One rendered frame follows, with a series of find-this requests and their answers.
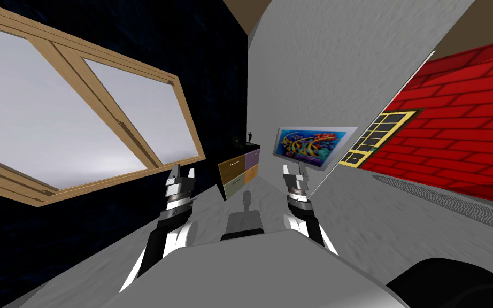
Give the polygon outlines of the black cabinet with coloured drawers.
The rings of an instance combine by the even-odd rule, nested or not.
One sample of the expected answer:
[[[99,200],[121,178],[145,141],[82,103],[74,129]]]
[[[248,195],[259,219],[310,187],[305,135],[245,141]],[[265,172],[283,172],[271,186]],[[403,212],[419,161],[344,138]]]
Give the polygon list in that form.
[[[218,188],[224,200],[231,198],[257,175],[260,146],[252,143],[250,131],[246,135],[245,142],[234,138],[231,146],[219,147],[213,154],[217,163]]]

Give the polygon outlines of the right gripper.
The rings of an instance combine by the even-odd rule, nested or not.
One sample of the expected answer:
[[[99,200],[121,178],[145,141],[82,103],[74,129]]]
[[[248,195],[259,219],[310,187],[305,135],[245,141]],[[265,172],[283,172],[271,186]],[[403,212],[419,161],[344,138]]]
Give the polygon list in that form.
[[[283,165],[284,180],[289,192],[296,195],[306,195],[306,192],[309,190],[307,186],[309,177],[307,176],[305,163],[299,163],[299,173],[290,174],[288,166]]]

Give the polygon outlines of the wooden framed window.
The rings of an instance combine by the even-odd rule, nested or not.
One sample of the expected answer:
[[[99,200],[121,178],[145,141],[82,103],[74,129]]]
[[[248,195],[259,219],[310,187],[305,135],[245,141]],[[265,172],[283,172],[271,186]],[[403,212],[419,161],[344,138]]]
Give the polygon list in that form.
[[[41,207],[204,159],[178,76],[0,7],[0,196]]]

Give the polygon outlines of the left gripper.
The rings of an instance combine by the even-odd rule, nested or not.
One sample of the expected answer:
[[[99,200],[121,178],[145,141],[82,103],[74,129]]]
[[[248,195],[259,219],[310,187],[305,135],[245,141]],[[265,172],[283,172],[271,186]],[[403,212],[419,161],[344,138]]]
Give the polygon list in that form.
[[[180,177],[180,164],[175,164],[169,174],[169,179],[166,180],[165,197],[192,192],[195,181],[194,168],[189,170],[188,177]]]

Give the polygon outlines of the colourful fish picture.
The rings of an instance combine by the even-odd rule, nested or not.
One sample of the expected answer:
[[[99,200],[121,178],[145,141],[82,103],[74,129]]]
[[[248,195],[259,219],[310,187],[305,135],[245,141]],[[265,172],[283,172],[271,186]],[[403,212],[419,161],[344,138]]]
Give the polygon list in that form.
[[[357,127],[280,127],[272,155],[325,171]]]

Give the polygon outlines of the yellow framed window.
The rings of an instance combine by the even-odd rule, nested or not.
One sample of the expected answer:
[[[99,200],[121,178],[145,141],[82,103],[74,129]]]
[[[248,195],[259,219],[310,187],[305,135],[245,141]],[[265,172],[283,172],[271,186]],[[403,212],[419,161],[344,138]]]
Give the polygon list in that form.
[[[382,112],[338,163],[359,168],[420,112],[419,109]]]

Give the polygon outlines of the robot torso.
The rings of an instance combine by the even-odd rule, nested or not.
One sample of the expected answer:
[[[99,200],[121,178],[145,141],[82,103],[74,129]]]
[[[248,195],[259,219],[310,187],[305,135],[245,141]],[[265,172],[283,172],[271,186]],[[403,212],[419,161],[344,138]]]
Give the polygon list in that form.
[[[21,308],[410,308],[377,279],[296,230],[178,248],[145,273],[44,285]]]

